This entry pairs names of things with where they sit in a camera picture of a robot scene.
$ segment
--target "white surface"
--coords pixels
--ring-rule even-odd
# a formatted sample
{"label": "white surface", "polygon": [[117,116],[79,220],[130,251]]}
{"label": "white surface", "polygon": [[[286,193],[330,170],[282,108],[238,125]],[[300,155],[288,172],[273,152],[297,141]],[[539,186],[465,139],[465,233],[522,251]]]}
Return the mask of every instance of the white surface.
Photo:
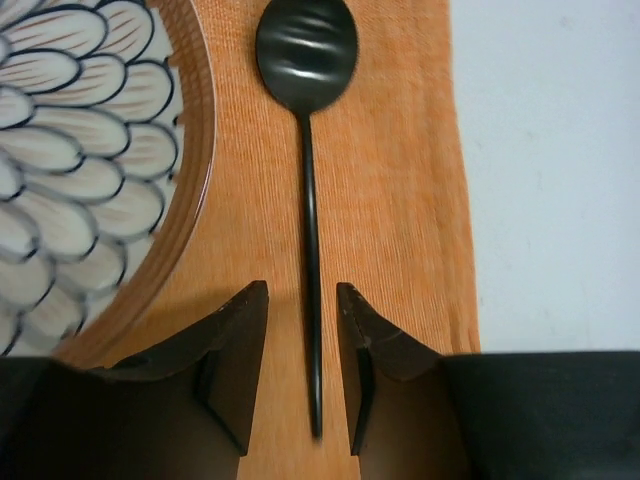
{"label": "white surface", "polygon": [[640,2],[451,7],[483,350],[640,348]]}

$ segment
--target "thin black handle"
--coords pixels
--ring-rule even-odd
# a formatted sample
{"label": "thin black handle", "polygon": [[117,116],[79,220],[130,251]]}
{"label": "thin black handle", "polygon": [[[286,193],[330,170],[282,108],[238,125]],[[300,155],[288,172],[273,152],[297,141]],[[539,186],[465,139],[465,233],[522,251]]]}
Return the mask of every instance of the thin black handle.
{"label": "thin black handle", "polygon": [[306,264],[306,321],[309,335],[309,394],[311,395],[311,430],[322,438],[322,292],[320,286],[320,244],[316,209],[316,182],[313,172],[311,119],[299,115],[302,134],[304,257]]}

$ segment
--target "orange cloth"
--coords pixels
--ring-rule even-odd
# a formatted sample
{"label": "orange cloth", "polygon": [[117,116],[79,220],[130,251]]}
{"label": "orange cloth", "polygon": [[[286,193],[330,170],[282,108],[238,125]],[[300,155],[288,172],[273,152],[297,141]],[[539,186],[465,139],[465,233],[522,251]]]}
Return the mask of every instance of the orange cloth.
{"label": "orange cloth", "polygon": [[321,445],[311,438],[304,367],[297,125],[263,88],[253,53],[267,0],[194,3],[217,94],[207,201],[166,289],[106,361],[163,340],[265,279],[267,339],[238,478],[359,478],[349,455],[336,283],[352,282],[381,314],[441,352],[479,349],[448,2],[348,0],[357,71],[339,102],[312,118],[324,287]]}

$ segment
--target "black spoon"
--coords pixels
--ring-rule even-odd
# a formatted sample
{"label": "black spoon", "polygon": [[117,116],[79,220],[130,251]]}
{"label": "black spoon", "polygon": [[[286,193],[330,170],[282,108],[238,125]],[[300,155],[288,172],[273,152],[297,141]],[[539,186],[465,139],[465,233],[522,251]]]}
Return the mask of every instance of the black spoon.
{"label": "black spoon", "polygon": [[310,117],[344,92],[355,70],[351,12],[342,0],[272,0],[258,25],[256,57],[267,89],[296,116],[302,133],[311,426],[321,438],[322,297]]}

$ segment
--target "plate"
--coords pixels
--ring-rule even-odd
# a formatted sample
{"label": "plate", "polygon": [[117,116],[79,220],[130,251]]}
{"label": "plate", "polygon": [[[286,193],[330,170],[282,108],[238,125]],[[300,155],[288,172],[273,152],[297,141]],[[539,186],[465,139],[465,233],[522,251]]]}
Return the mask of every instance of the plate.
{"label": "plate", "polygon": [[213,155],[189,0],[0,0],[0,353],[88,366],[185,249]]}

